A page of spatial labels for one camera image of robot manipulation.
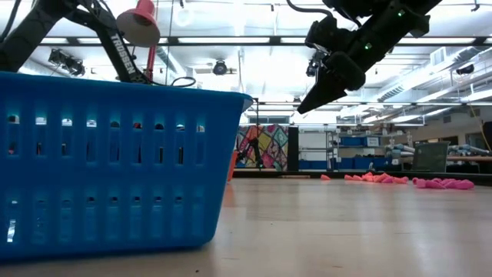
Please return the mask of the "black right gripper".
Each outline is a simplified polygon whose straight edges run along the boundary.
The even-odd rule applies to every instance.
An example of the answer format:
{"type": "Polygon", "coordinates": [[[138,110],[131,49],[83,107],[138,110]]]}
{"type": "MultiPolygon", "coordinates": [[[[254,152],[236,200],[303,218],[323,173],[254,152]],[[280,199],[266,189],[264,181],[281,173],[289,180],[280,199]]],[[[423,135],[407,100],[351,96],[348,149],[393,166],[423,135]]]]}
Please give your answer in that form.
{"type": "Polygon", "coordinates": [[[373,3],[371,17],[327,60],[330,71],[318,69],[316,81],[297,111],[310,112],[345,97],[345,89],[359,89],[366,82],[365,72],[406,34],[420,38],[429,32],[429,11],[428,3],[373,3]],[[333,74],[341,87],[333,84],[333,74]]]}

